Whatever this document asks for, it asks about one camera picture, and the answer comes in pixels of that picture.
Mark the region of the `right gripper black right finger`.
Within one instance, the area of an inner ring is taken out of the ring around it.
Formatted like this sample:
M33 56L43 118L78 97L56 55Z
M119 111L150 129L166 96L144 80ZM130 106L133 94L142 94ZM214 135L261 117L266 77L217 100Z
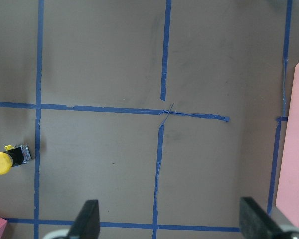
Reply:
M239 229L245 239L283 239L284 231L252 197L241 197Z

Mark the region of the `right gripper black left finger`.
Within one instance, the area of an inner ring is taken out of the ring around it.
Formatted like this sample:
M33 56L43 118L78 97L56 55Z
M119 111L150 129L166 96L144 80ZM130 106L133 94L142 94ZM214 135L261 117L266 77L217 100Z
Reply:
M100 233L100 214L97 199L87 200L67 234L68 239L97 239Z

